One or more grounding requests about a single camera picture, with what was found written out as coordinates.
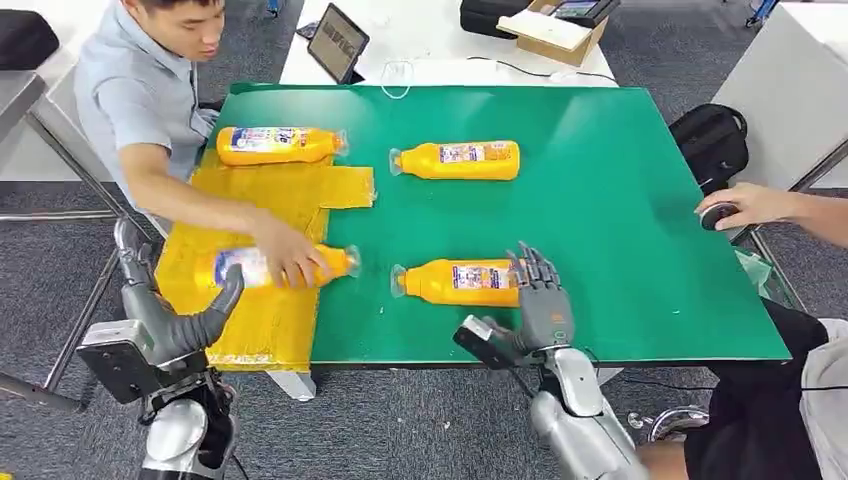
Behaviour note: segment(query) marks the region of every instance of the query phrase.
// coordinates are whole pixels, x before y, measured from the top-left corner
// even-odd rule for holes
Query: man's arm
[[[297,285],[301,272],[311,285],[316,264],[328,269],[312,242],[271,212],[209,195],[168,174],[171,139],[146,84],[113,78],[98,87],[96,98],[110,120],[121,172],[139,208],[169,220],[250,235],[278,285],[283,272],[290,285]]]
[[[118,152],[130,194],[139,208],[176,222],[251,234],[262,210],[201,192],[168,174],[168,151],[135,143]]]
[[[252,236],[278,285],[283,281],[282,272],[293,286],[297,285],[299,272],[312,285],[313,264],[328,268],[309,239],[268,210],[210,195],[169,175],[165,147],[135,143],[123,147],[118,156],[139,208],[177,222]]]
[[[695,212],[701,213],[719,202],[736,204],[739,213],[720,220],[716,224],[717,230],[753,223],[792,222],[823,240],[848,248],[848,199],[784,192],[739,183],[733,188],[707,196]]]

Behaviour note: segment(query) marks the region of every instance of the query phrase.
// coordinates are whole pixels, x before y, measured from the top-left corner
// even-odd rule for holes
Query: robot finger
[[[551,287],[553,286],[553,276],[551,275],[551,262],[547,261],[545,257],[539,253],[535,248],[530,249],[530,253],[533,255],[533,259],[536,260],[536,264],[539,265],[539,277],[545,282],[545,285]]]
[[[227,269],[227,277],[224,279],[224,288],[209,305],[209,309],[217,310],[229,317],[236,308],[236,304],[244,291],[244,275],[242,275],[241,264],[235,264]]]
[[[527,279],[527,269],[524,267],[524,265],[522,265],[521,260],[519,260],[518,257],[515,256],[515,253],[513,253],[512,250],[507,250],[506,255],[512,262],[511,270],[515,272],[518,287],[523,288],[530,285],[530,282]]]
[[[536,261],[536,257],[533,255],[533,251],[530,247],[527,246],[524,242],[518,242],[521,246],[521,250],[524,252],[524,263],[527,267],[527,280],[530,283],[536,283],[541,279],[541,275],[539,273],[539,264]]]
[[[545,263],[548,265],[548,268],[551,271],[551,283],[557,288],[562,289],[562,282],[559,279],[559,272],[556,271],[556,267],[550,260],[545,259]]]

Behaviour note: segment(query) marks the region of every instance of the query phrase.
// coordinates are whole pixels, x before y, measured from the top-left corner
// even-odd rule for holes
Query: black bag
[[[59,39],[41,15],[0,9],[0,71],[35,70],[58,49]]]
[[[517,38],[498,30],[501,17],[511,17],[530,5],[531,0],[462,0],[459,6],[459,24],[466,32],[490,37]]]
[[[748,124],[730,107],[695,107],[668,128],[704,195],[727,188],[730,177],[748,165]]]

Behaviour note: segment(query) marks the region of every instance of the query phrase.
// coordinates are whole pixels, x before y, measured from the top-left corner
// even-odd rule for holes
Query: black hair
[[[141,4],[147,8],[154,9],[171,9],[180,3],[196,3],[201,7],[208,7],[209,5],[215,5],[221,0],[140,0]]]

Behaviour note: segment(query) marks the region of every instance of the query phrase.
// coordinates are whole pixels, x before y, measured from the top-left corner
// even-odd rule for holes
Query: tablet
[[[338,84],[348,84],[353,67],[369,37],[347,15],[331,3],[318,22],[306,50]]]
[[[551,16],[581,27],[595,28],[619,3],[621,0],[564,0],[556,6]]]

